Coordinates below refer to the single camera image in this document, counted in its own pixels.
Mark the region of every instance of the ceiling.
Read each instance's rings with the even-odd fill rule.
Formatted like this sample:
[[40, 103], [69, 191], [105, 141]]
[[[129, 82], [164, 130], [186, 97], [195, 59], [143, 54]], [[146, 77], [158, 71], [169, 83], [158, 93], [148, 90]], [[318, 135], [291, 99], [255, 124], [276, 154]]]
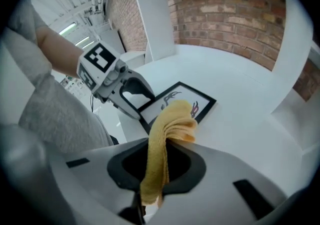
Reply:
[[89, 39], [79, 44], [84, 47], [92, 41], [97, 41], [100, 33], [109, 30], [108, 20], [105, 20], [108, 0], [31, 0], [35, 10], [43, 21], [54, 31], [60, 32], [72, 23], [76, 26], [63, 36], [76, 44], [89, 36]]

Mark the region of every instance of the yellow towel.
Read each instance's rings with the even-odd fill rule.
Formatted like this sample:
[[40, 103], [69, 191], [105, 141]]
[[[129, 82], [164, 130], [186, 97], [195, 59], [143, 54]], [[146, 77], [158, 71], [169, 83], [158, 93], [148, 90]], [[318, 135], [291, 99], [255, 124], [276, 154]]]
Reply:
[[197, 121], [191, 117], [191, 110], [186, 100], [175, 100], [154, 121], [149, 134], [145, 176], [140, 184], [143, 205], [153, 204], [169, 183], [166, 139], [195, 141]]

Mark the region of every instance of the black frame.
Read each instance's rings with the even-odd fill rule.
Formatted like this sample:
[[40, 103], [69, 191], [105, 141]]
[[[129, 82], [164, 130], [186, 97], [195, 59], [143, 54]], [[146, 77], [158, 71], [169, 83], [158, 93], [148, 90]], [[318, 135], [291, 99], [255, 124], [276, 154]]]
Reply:
[[[204, 107], [204, 109], [196, 116], [195, 120], [198, 122], [198, 124], [201, 122], [202, 119], [204, 119], [204, 117], [206, 116], [206, 114], [209, 112], [209, 110], [214, 106], [214, 104], [217, 102], [216, 99], [204, 94], [203, 92], [194, 89], [193, 87], [182, 83], [182, 82], [177, 82], [175, 83], [173, 86], [170, 86], [167, 90], [163, 91], [162, 93], [160, 93], [158, 96], [155, 97], [155, 99], [152, 99], [150, 101], [148, 101], [146, 104], [144, 104], [143, 106], [141, 106], [140, 108], [138, 108], [138, 111], [141, 113], [142, 111], [144, 111], [146, 108], [148, 108], [151, 104], [155, 103], [156, 101], [160, 100], [161, 98], [163, 98], [165, 95], [167, 95], [169, 92], [171, 92], [173, 89], [182, 86], [184, 88], [189, 89], [192, 92], [195, 92], [196, 94], [200, 95], [201, 97], [207, 99], [209, 101], [209, 103]], [[139, 120], [140, 124], [142, 125], [142, 127], [144, 128], [144, 130], [146, 131], [147, 134], [150, 133], [150, 126], [149, 124], [146, 122], [146, 120], [142, 117], [141, 115], [141, 119]]]

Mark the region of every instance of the brick wall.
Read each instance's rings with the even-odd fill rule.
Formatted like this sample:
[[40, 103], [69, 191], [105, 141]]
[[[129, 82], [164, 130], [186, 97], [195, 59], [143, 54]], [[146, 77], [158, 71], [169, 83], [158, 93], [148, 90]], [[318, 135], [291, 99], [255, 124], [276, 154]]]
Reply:
[[[286, 24], [286, 0], [168, 0], [174, 42], [228, 51], [272, 71]], [[308, 100], [320, 70], [308, 59], [294, 89]]]
[[136, 0], [108, 0], [107, 18], [118, 30], [126, 51], [145, 51], [147, 37]]
[[320, 89], [320, 69], [308, 59], [304, 68], [293, 86], [293, 89], [305, 100]]

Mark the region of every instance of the picture frame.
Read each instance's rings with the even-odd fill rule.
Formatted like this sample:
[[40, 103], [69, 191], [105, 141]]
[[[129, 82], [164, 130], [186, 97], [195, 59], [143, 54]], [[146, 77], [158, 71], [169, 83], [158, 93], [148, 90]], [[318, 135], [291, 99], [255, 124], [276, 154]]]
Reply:
[[139, 122], [147, 134], [150, 133], [152, 124], [160, 112], [174, 100], [187, 100], [192, 105], [191, 116], [198, 124], [217, 102], [205, 93], [179, 81], [138, 108], [141, 114]]

